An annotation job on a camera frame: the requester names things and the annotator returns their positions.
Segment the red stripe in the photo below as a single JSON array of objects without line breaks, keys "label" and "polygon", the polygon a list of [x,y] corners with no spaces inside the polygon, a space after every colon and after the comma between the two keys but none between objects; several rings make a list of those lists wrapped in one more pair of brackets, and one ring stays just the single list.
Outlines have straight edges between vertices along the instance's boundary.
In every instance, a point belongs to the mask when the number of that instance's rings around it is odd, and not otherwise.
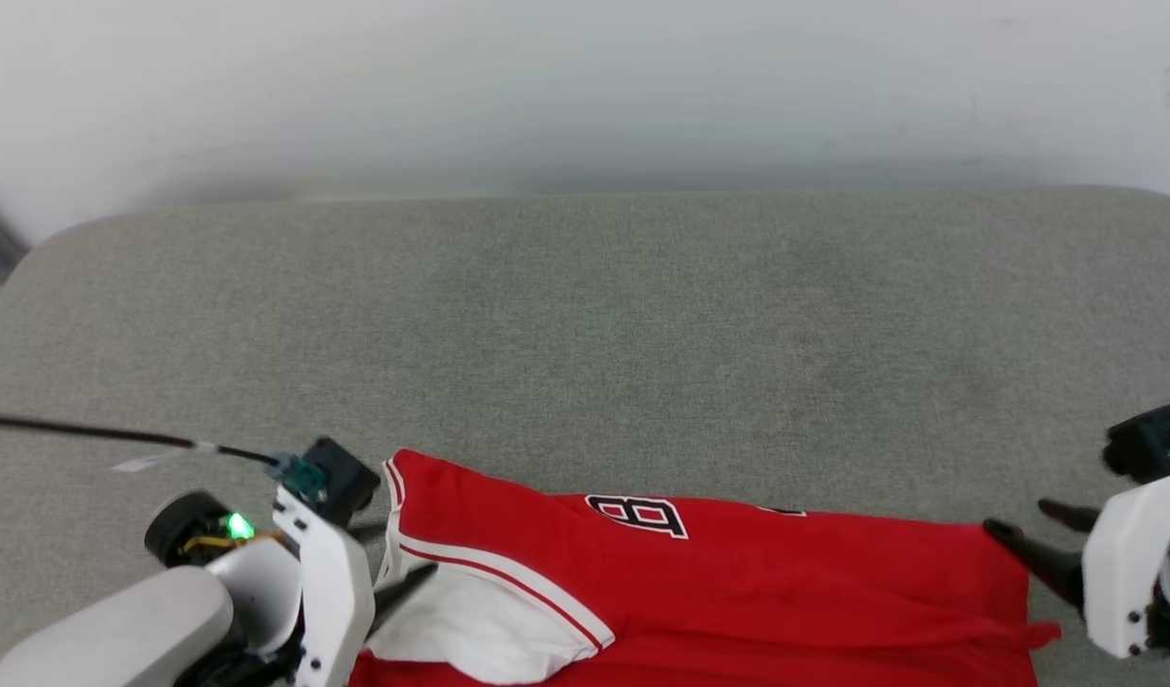
[{"label": "red stripe", "polygon": [[386,461],[386,473],[390,474],[391,482],[394,483],[394,504],[402,506],[402,482],[398,480],[398,470]]},{"label": "red stripe", "polygon": [[525,586],[525,584],[523,582],[521,582],[521,579],[512,577],[512,575],[508,575],[505,572],[498,571],[498,570],[494,569],[494,566],[487,566],[484,564],[477,564],[477,562],[475,562],[475,561],[466,561],[466,558],[450,558],[448,556],[436,556],[435,554],[425,554],[422,551],[415,551],[415,549],[412,549],[411,547],[407,547],[407,544],[399,544],[398,548],[401,549],[401,550],[404,550],[404,551],[406,551],[407,554],[415,554],[415,556],[420,556],[421,558],[428,558],[429,561],[445,562],[445,564],[455,564],[455,565],[473,566],[473,569],[482,570],[482,571],[488,572],[490,575],[495,575],[496,577],[502,578],[505,582],[509,582],[510,584],[515,584],[515,586],[518,586],[522,591],[526,592],[526,595],[530,595],[530,596],[535,597],[536,599],[541,600],[543,604],[546,604],[546,607],[550,607],[551,610],[555,610],[555,612],[559,613],[560,617],[563,617],[564,620],[567,620],[569,623],[571,623],[572,626],[576,627],[576,630],[580,630],[581,634],[584,634],[585,637],[587,637],[589,640],[590,640],[590,643],[593,643],[594,647],[598,647],[599,652],[603,651],[603,644],[598,641],[597,637],[593,637],[593,634],[591,634],[589,630],[585,630],[584,625],[581,625],[580,623],[577,623],[576,618],[571,617],[571,614],[567,614],[566,610],[564,610],[564,609],[559,607],[558,605],[551,603],[551,599],[549,599],[549,597],[544,597],[539,592],[530,590],[529,586]]}]

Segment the robotic arm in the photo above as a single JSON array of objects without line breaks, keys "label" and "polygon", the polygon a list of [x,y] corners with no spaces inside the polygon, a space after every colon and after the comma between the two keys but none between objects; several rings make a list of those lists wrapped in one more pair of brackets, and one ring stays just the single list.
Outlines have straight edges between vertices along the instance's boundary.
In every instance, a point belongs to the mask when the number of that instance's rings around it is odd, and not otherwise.
[{"label": "robotic arm", "polygon": [[1110,427],[1107,438],[1107,467],[1140,487],[1101,509],[1039,501],[1048,517],[1089,535],[1081,552],[1053,549],[998,520],[983,525],[1078,609],[1096,647],[1117,658],[1170,653],[1170,405]]},{"label": "robotic arm", "polygon": [[0,687],[344,686],[366,636],[435,566],[372,590],[346,525],[380,479],[333,441],[267,472],[275,535],[206,492],[180,496],[144,538],[167,570],[23,640]]}]

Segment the white trim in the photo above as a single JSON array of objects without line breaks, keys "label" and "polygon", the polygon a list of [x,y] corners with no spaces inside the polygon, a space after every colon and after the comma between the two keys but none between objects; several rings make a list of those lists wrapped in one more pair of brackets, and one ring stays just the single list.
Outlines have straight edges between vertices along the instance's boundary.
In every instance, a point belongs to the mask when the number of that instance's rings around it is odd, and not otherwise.
[{"label": "white trim", "polygon": [[[398,469],[397,461],[391,458],[387,465],[393,468],[393,478],[391,478],[391,470],[385,470],[386,473],[386,486],[390,488],[390,501],[391,503],[397,503],[394,493],[394,480],[398,481],[398,487],[402,492],[402,501],[411,499],[411,493],[406,490],[406,482],[402,480],[401,470]],[[429,558],[424,558],[413,551],[406,551],[401,549],[401,544],[407,544],[412,549],[422,551],[432,556],[441,556],[447,558],[459,558],[459,561],[468,561],[475,565],[483,565],[486,569],[494,570],[498,573],[510,576],[524,586],[528,586],[530,591],[537,592],[537,595],[543,596],[553,606],[546,605],[546,602],[538,599],[538,597],[530,595],[518,584],[512,584],[508,582],[502,575],[489,573],[487,570],[480,570],[477,566],[452,564],[452,562],[440,562],[440,565],[450,565],[454,570],[460,570],[484,579],[494,582],[503,586],[505,590],[514,592],[521,599],[528,600],[528,603],[536,605],[550,613],[551,617],[557,618],[563,626],[572,632],[573,636],[580,638],[581,643],[589,647],[587,652],[581,652],[579,658],[587,658],[598,652],[594,647],[594,639],[603,648],[610,647],[614,643],[614,632],[598,617],[597,613],[591,612],[591,610],[581,604],[573,597],[559,588],[558,584],[551,582],[551,579],[545,578],[545,576],[538,573],[536,570],[530,569],[530,566],[522,565],[519,562],[512,561],[511,558],[504,557],[498,554],[493,554],[489,551],[483,551],[481,549],[470,549],[467,547],[453,547],[450,544],[436,544],[433,542],[424,542],[424,540],[415,540],[413,536],[404,535],[399,529],[399,509],[401,506],[391,506],[391,517],[390,527],[386,531],[386,551],[384,554],[384,561],[388,561],[388,572],[391,575],[397,573],[400,570],[405,570],[408,565],[401,564],[402,556],[411,556],[420,558],[420,561],[429,561]],[[572,625],[564,617],[567,614],[573,621],[579,623],[581,627],[585,628],[589,634],[593,638],[584,634],[576,625]]]},{"label": "white trim", "polygon": [[777,509],[765,509],[763,506],[755,506],[755,508],[770,514],[780,514],[780,516],[785,517],[806,517],[807,515],[805,511],[778,511]]},{"label": "white trim", "polygon": [[386,488],[390,489],[390,513],[395,514],[398,509],[402,508],[402,501],[406,501],[406,482],[402,480],[402,473],[398,472],[398,463],[394,462],[394,458],[385,461],[380,472],[386,474]]}]

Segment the gray cushion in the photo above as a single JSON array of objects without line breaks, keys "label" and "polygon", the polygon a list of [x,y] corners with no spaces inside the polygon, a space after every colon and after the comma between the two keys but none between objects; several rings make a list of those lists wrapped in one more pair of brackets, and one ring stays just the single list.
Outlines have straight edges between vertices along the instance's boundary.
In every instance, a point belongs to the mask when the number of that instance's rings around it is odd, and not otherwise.
[{"label": "gray cushion", "polygon": [[[183,209],[67,232],[0,295],[0,411],[1074,548],[1034,500],[1129,488],[1103,431],[1166,400],[1170,199],[1117,188]],[[157,570],[174,494],[263,521],[248,463],[109,470],[150,452],[0,433],[0,653]],[[1170,683],[1032,604],[1068,634],[1044,686]]]}]

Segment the yellow wire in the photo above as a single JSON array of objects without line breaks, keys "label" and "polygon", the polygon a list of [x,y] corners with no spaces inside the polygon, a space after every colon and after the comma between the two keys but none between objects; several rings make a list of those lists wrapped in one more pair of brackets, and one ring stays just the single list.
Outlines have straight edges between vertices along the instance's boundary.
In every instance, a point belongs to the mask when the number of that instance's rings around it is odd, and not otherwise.
[{"label": "yellow wire", "polygon": [[193,536],[187,544],[183,547],[183,552],[188,554],[195,547],[215,547],[218,549],[235,549],[241,547],[236,543],[238,540],[223,540],[221,536]]},{"label": "yellow wire", "polygon": [[[268,540],[275,540],[276,542],[283,544],[285,542],[282,531],[261,531],[253,536],[253,540],[261,538],[266,536]],[[215,547],[218,549],[238,549],[248,544],[250,540],[225,540],[223,536],[192,536],[190,542],[185,543],[183,547],[183,552],[188,554],[194,550],[195,547]]]}]

